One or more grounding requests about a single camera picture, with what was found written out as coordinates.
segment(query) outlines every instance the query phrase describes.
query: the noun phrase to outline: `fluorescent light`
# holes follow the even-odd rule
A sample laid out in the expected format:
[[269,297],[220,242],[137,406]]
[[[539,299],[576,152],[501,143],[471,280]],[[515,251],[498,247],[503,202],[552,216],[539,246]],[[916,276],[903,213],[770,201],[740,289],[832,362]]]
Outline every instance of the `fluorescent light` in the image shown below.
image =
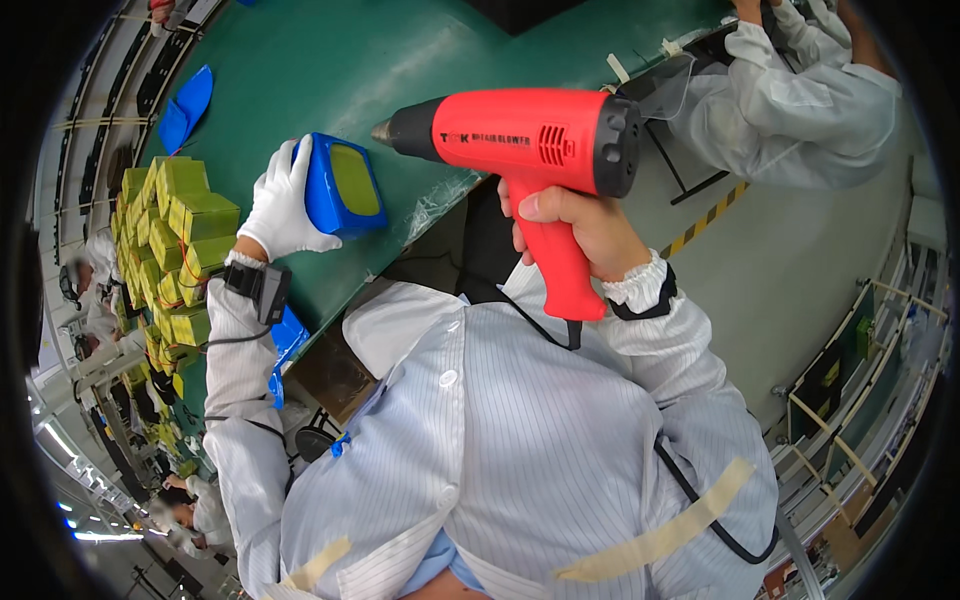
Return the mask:
[[126,541],[126,540],[143,540],[143,536],[140,534],[121,534],[119,536],[113,536],[110,534],[91,534],[91,533],[80,533],[74,532],[73,537],[77,540],[86,540],[86,541]]
[[60,435],[54,431],[54,428],[50,426],[50,423],[43,425],[43,428],[47,430],[47,433],[50,434],[50,437],[54,439],[54,442],[60,445],[63,448],[63,451],[70,455],[70,458],[77,458],[77,454],[67,446],[67,444],[60,438]]

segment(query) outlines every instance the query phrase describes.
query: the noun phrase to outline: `red heat gun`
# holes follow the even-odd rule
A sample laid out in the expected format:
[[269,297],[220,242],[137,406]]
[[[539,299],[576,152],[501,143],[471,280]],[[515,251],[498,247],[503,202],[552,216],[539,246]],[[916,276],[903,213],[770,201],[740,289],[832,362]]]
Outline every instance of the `red heat gun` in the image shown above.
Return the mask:
[[521,200],[551,185],[622,198],[637,167],[640,113],[626,98],[575,89],[469,91],[401,108],[373,128],[402,155],[496,173],[546,283],[546,314],[599,321],[607,305],[570,224],[531,223]]

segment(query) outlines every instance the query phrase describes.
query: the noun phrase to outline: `yellow black hazard stripe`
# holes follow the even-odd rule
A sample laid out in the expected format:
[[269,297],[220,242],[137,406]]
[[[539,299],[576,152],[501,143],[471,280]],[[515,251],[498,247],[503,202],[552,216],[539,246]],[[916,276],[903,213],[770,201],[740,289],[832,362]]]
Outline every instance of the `yellow black hazard stripe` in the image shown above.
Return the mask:
[[690,240],[700,235],[700,233],[706,229],[709,224],[716,221],[717,217],[722,215],[725,210],[730,208],[730,205],[736,202],[737,198],[743,196],[743,192],[746,191],[748,187],[750,187],[750,184],[746,181],[741,181],[738,183],[736,187],[724,197],[723,200],[715,204],[714,207],[707,212],[707,216],[691,225],[686,231],[684,231],[683,235],[675,239],[673,243],[661,250],[660,256],[662,258],[669,258],[670,256],[673,256],[679,252],[682,247],[690,243]]

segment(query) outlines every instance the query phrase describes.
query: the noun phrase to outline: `green workbench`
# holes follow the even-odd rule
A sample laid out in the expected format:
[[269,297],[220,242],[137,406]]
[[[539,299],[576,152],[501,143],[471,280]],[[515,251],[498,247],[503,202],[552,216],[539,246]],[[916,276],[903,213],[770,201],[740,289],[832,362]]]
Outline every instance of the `green workbench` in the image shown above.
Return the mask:
[[[253,182],[284,140],[316,131],[370,150],[389,227],[281,261],[295,275],[291,307],[319,333],[480,177],[376,145],[375,123],[463,90],[598,89],[615,82],[607,54],[638,73],[662,59],[665,38],[716,29],[731,12],[728,0],[590,0],[510,37],[462,0],[229,3],[171,87],[204,64],[213,71],[209,109],[183,154],[205,161],[210,188],[245,217]],[[142,163],[164,154],[151,134]]]

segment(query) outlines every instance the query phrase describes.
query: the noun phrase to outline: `hand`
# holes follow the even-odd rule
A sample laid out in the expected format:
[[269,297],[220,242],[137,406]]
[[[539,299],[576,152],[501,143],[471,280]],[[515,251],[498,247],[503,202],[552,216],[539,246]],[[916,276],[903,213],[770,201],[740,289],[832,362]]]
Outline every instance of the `hand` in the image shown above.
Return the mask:
[[270,157],[267,172],[253,185],[250,216],[237,231],[238,239],[246,236],[255,241],[268,262],[301,250],[326,252],[343,245],[339,237],[320,233],[306,216],[303,191],[313,136],[308,134],[300,141],[297,160],[291,166],[296,145],[295,139],[285,141]]
[[181,490],[186,490],[186,480],[182,477],[178,477],[177,475],[167,475],[165,483],[171,488],[180,488]]
[[760,16],[760,0],[732,0],[736,6],[736,16],[747,23],[763,27],[763,18]]
[[[496,191],[500,195],[504,216],[513,217],[506,180],[500,180]],[[521,217],[535,223],[570,223],[573,237],[589,261],[590,274],[598,279],[622,281],[628,271],[652,259],[650,251],[627,222],[620,205],[611,198],[581,196],[553,186],[524,199],[517,210]],[[534,264],[534,257],[527,250],[517,223],[514,223],[514,248],[523,252],[523,264],[528,267]]]

